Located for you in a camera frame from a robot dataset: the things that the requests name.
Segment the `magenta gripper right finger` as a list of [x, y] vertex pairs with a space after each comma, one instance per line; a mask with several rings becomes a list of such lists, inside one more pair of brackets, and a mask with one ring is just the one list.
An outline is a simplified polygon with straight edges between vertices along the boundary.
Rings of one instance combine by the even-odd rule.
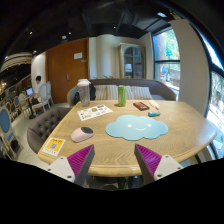
[[159, 155], [139, 144], [135, 145], [134, 154], [145, 185], [182, 169], [182, 166], [170, 155]]

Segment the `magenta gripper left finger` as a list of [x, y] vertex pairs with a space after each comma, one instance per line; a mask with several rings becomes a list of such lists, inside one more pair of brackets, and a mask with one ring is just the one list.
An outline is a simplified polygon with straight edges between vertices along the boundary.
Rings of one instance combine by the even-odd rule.
[[83, 187], [94, 155], [94, 145], [89, 145], [68, 157], [57, 158], [47, 171]]

